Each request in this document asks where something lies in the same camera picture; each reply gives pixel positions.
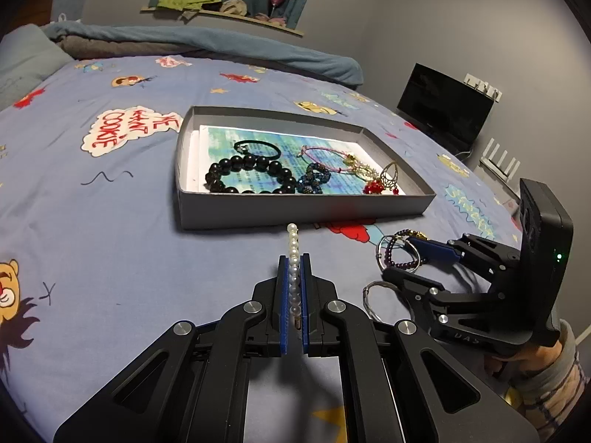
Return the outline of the right hand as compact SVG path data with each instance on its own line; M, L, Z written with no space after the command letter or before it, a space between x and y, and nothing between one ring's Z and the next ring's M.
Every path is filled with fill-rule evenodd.
M489 376L499 381L510 381L521 374L537 374L550 367L561 355L563 344L558 341L552 347L527 343L518 353L509 358L486 355L484 369Z

